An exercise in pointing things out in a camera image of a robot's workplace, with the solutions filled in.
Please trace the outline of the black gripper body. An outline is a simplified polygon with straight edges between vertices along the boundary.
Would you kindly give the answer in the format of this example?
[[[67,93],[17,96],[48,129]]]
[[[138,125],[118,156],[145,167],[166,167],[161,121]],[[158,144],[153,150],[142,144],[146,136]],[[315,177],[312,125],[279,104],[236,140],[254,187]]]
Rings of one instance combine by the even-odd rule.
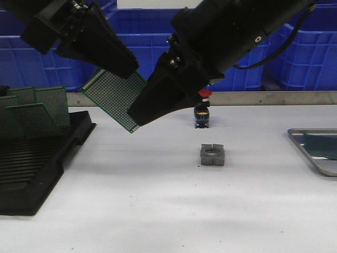
[[[224,7],[184,8],[171,20],[170,48],[157,62],[157,88],[170,96],[196,96],[210,81],[222,79],[217,57],[225,30]]]
[[[97,42],[97,2],[22,1],[20,20],[26,25],[21,39],[46,54],[56,43],[62,57],[93,57]]]

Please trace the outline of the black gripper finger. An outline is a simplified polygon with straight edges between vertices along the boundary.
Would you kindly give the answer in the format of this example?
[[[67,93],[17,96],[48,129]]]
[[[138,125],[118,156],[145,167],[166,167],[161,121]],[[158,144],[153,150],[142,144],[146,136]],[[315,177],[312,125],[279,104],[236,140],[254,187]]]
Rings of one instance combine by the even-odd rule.
[[[198,104],[199,94],[189,96],[169,76],[152,74],[127,113],[137,125],[144,126],[166,114]]]
[[[139,67],[138,61],[116,35],[97,2],[75,15],[56,53],[62,57],[96,65],[124,79]]]

